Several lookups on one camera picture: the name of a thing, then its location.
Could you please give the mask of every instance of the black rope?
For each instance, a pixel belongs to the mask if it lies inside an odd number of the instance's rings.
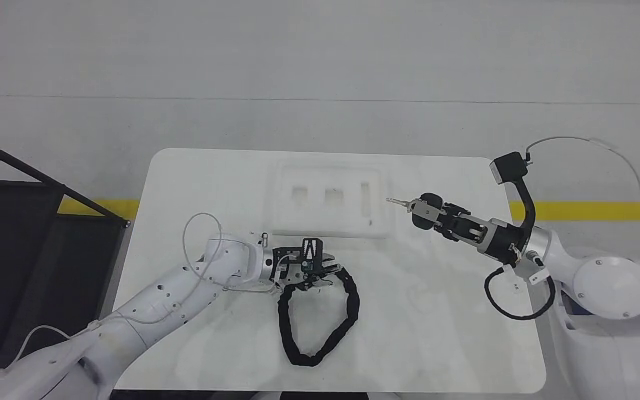
[[[289,317],[289,300],[294,290],[306,290],[305,282],[298,285],[287,285],[284,287],[284,291],[280,295],[278,300],[278,322],[280,325],[280,336],[282,337],[282,347],[287,354],[287,358],[293,365],[300,365],[305,367],[315,367],[320,364],[322,359],[329,354],[337,345],[340,340],[347,334],[349,329],[358,320],[358,312],[360,311],[360,296],[358,295],[358,288],[353,278],[346,269],[341,269],[336,272],[336,277],[342,281],[344,291],[347,293],[347,318],[342,321],[331,335],[327,338],[320,351],[316,354],[309,356],[300,353],[300,349],[293,340],[293,334],[291,333],[291,318]]]

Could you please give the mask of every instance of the yellow floor line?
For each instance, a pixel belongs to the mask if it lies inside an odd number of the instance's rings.
[[[98,199],[98,204],[108,210],[133,220],[138,212],[136,199]],[[509,203],[514,220],[522,220],[522,203]],[[58,210],[61,214],[98,215],[77,201],[65,198]],[[538,201],[537,219],[540,221],[640,221],[640,203],[633,202],[592,202],[592,201]]]

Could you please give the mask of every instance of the black cable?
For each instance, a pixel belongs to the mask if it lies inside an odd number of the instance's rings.
[[[504,272],[504,269],[502,267],[498,268],[497,270],[490,273],[489,276],[487,276],[487,278],[484,280],[484,293],[487,295],[487,298],[489,299],[489,302],[491,303],[493,308],[498,310],[500,314],[504,315],[507,318],[515,319],[516,321],[528,321],[531,319],[538,318],[542,314],[546,313],[549,310],[549,308],[551,308],[551,306],[553,305],[553,301],[556,298],[556,285],[550,276],[547,277],[547,284],[549,285],[549,299],[544,304],[544,306],[542,306],[542,308],[536,311],[535,313],[530,315],[513,315],[503,310],[502,308],[500,308],[500,306],[493,299],[493,296],[491,296],[491,290],[489,289],[489,284],[491,283],[491,280],[493,278],[495,278],[496,276],[500,275],[503,272]]]

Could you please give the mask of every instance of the white cable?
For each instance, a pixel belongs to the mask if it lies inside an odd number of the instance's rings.
[[[185,243],[185,236],[186,236],[186,233],[187,233],[187,228],[189,227],[189,224],[191,223],[191,221],[193,221],[194,218],[196,218],[196,217],[198,217],[200,215],[207,215],[207,216],[213,218],[216,221],[216,224],[218,225],[218,245],[216,246],[216,249],[214,250],[213,254],[211,255],[211,258],[207,262],[207,265],[205,265],[204,269],[202,270],[202,274],[198,275],[198,273],[196,272],[195,268],[193,267],[193,264],[191,264],[191,260],[189,260],[189,255],[187,254],[187,246],[186,246],[186,243]],[[207,270],[209,269],[209,267],[213,263],[213,260],[215,259],[216,254],[218,254],[218,250],[220,250],[220,245],[221,244],[222,244],[222,224],[220,224],[220,221],[218,220],[218,218],[216,218],[213,214],[210,214],[210,213],[207,213],[207,212],[199,212],[199,213],[193,214],[191,216],[191,218],[189,218],[187,220],[187,222],[184,224],[184,229],[182,230],[182,251],[184,253],[184,258],[187,261],[187,264],[189,265],[189,268],[191,268],[191,271],[198,277],[198,281],[196,282],[195,285],[193,285],[193,288],[185,296],[185,298],[182,299],[180,304],[184,304],[191,297],[191,295],[196,291],[196,289],[198,288],[198,285],[200,284],[200,282],[205,280],[203,278],[203,276],[204,276],[204,274],[207,273]],[[223,283],[219,283],[219,282],[216,282],[216,281],[207,281],[207,282],[210,282],[210,283],[213,283],[213,284],[216,284],[216,285],[220,285],[220,286],[224,286],[225,285]],[[128,321],[136,322],[138,324],[151,325],[151,324],[156,324],[158,322],[164,321],[165,319],[167,319],[167,317],[169,317],[171,314],[173,314],[174,311],[176,311],[176,310],[172,309],[164,317],[161,317],[161,318],[156,319],[154,321],[144,321],[144,320],[140,320],[140,319],[137,319],[137,318],[124,316],[124,315],[120,314],[119,316],[113,316],[111,318],[107,317],[107,318],[103,319],[101,322],[108,321],[108,320],[111,320],[111,319],[123,318],[123,319],[126,319]]]
[[[556,139],[572,139],[572,140],[581,140],[583,142],[588,142],[591,143],[595,146],[601,147],[605,150],[609,150],[610,152],[612,152],[613,154],[617,155],[618,157],[620,157],[631,169],[631,171],[633,172],[633,175],[636,177],[636,182],[638,183],[638,189],[640,189],[640,175],[638,174],[638,171],[636,171],[635,167],[633,166],[633,164],[631,163],[631,161],[629,161],[629,159],[627,157],[625,157],[622,153],[616,151],[615,149],[612,149],[610,146],[606,145],[605,143],[603,143],[601,140],[598,140],[597,138],[582,138],[579,136],[550,136],[548,138],[544,138],[544,139],[540,139],[540,140],[536,140],[535,142],[531,143],[529,146],[527,146],[525,153],[527,155],[527,159],[530,156],[530,149],[532,147],[534,147],[537,144],[543,143],[543,142],[547,142],[549,140],[556,140]]]
[[[58,334],[60,334],[61,336],[63,336],[65,339],[69,340],[72,338],[72,336],[67,335],[66,333],[62,332],[60,329],[55,328],[53,326],[50,325],[39,325],[36,326],[35,328],[33,328],[31,330],[31,332],[29,332],[29,334],[27,335],[27,337],[24,339],[24,342],[22,342],[22,346],[20,347],[20,350],[18,351],[18,354],[16,355],[16,358],[13,359],[13,361],[11,361],[11,364],[9,364],[9,366],[7,366],[6,369],[11,368],[15,363],[18,362],[18,360],[20,359],[20,356],[22,356],[22,353],[24,353],[24,349],[27,348],[27,343],[29,343],[29,339],[31,339],[31,336],[36,333],[37,331],[39,331],[40,329],[49,329],[51,331],[54,331]],[[84,331],[78,332],[73,336],[77,336],[80,333],[83,333]]]

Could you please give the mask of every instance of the black panel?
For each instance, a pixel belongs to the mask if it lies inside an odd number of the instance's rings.
[[[0,348],[0,367],[15,357],[35,326],[51,325],[73,334],[98,317],[122,233],[121,222],[114,219],[76,215],[54,218]],[[54,332],[38,331],[25,354],[60,340]]]
[[[0,343],[61,199],[60,191],[41,183],[0,181]]]

